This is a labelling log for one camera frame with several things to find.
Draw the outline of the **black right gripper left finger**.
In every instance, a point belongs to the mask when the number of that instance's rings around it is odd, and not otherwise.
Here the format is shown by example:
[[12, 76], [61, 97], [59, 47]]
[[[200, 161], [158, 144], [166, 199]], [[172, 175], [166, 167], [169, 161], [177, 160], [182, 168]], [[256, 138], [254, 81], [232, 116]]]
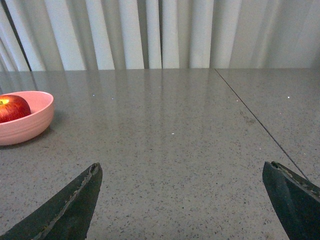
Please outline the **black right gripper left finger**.
[[97, 204], [103, 170], [94, 163], [14, 225], [2, 240], [84, 240]]

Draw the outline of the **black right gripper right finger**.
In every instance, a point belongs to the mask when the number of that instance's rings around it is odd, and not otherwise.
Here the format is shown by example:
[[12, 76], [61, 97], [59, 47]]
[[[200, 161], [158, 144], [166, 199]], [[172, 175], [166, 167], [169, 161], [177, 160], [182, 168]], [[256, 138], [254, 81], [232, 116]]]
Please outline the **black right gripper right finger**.
[[318, 240], [320, 188], [275, 161], [264, 163], [262, 180], [288, 238]]

